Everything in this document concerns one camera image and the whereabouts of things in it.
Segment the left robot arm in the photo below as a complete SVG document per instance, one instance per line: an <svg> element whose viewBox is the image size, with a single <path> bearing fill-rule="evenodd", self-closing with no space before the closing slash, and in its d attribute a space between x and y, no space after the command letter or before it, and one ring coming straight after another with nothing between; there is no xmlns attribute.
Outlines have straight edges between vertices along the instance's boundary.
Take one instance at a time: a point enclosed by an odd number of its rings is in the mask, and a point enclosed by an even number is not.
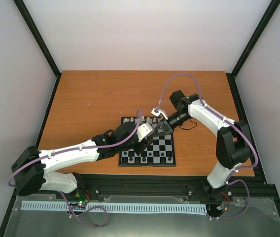
<svg viewBox="0 0 280 237"><path fill-rule="evenodd" d="M132 149L140 154L148 145L154 129L148 123L125 122L115 130L109 129L85 142L54 150L38 150L27 147L11 166L12 174L7 184L14 187L19 196L38 191L60 191L81 198L85 187L77 174L58 172L62 168L84 162L96 162L111 158Z"/></svg>

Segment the black bishop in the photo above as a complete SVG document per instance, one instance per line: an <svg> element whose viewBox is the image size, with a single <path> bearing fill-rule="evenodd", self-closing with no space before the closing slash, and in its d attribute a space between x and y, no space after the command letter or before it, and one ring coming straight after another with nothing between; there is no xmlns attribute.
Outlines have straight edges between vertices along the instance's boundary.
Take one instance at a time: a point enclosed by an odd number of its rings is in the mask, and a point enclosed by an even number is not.
<svg viewBox="0 0 280 237"><path fill-rule="evenodd" d="M166 151L166 156L167 157L171 157L172 156L172 152L171 151Z"/></svg>

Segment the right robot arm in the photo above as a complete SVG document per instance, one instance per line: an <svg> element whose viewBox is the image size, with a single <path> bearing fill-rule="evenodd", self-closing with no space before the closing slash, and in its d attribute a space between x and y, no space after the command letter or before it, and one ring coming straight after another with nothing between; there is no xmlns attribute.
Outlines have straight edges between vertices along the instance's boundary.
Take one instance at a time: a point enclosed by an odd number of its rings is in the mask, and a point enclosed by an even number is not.
<svg viewBox="0 0 280 237"><path fill-rule="evenodd" d="M249 141L249 127L244 121L227 118L209 106L198 94L185 96L178 90L169 97L176 112L167 116L158 107L152 109L155 116L162 115L159 124L164 134L170 134L176 127L193 118L201 122L216 136L217 163L207 176L207 189L219 189L228 183L233 173L238 172L252 155L254 148Z"/></svg>

